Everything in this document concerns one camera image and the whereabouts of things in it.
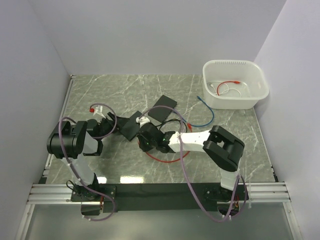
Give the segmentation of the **black box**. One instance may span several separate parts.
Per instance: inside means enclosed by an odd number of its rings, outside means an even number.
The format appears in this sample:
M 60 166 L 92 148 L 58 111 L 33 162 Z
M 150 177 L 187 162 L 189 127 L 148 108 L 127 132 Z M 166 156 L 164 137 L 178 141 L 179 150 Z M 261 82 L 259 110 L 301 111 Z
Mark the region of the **black box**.
M 136 111 L 129 118 L 117 116 L 117 129 L 129 142 L 136 137 L 140 130 L 140 124 L 136 122 L 136 119 L 141 115 L 140 111 Z

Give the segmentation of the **black network switch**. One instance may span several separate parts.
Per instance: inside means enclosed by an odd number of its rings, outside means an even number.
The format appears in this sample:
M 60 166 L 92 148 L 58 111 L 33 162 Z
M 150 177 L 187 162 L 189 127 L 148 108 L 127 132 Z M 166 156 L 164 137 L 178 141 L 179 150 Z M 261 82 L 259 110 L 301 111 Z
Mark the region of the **black network switch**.
M 148 116 L 160 123 L 163 123 L 176 105 L 177 101 L 166 95 L 162 95 L 154 104 L 153 108 L 148 112 Z

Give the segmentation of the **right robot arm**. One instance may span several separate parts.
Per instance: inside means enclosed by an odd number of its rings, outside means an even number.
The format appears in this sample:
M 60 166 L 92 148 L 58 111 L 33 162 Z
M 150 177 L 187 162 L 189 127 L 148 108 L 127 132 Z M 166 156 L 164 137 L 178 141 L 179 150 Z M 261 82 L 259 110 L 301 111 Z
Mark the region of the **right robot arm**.
M 153 149 L 161 153 L 203 152 L 220 168 L 220 195 L 230 200 L 238 193 L 235 185 L 245 143 L 219 125 L 201 132 L 168 131 L 163 133 L 154 124 L 144 124 L 137 134 L 143 152 Z

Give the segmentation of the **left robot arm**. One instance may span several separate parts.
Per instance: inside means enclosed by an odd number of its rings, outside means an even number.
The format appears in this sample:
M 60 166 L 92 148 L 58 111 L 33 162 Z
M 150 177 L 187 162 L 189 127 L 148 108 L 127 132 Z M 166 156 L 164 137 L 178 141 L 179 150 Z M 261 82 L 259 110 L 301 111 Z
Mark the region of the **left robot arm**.
M 69 117 L 60 119 L 47 140 L 47 151 L 60 159 L 73 174 L 76 191 L 89 201 L 100 197 L 97 175 L 88 166 L 85 156 L 100 156 L 103 150 L 102 139 L 117 131 L 120 118 L 109 112 L 100 121 L 89 119 L 73 121 Z

